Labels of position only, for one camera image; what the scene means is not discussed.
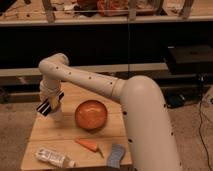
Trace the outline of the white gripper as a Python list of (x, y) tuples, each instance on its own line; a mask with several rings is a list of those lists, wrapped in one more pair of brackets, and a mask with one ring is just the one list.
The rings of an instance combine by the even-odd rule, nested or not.
[(61, 90), (60, 82), (57, 80), (43, 78), (40, 82), (40, 100), (43, 102), (36, 110), (47, 116), (59, 104), (60, 100), (64, 97)]

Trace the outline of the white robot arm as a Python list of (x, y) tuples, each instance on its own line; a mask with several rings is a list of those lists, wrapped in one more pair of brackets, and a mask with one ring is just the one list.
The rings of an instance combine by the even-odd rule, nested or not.
[(158, 84), (147, 76), (127, 80), (71, 68), (62, 53), (40, 61), (40, 99), (48, 114), (62, 116), (59, 92), (71, 82), (121, 105), (133, 166), (137, 171), (182, 171), (170, 116)]

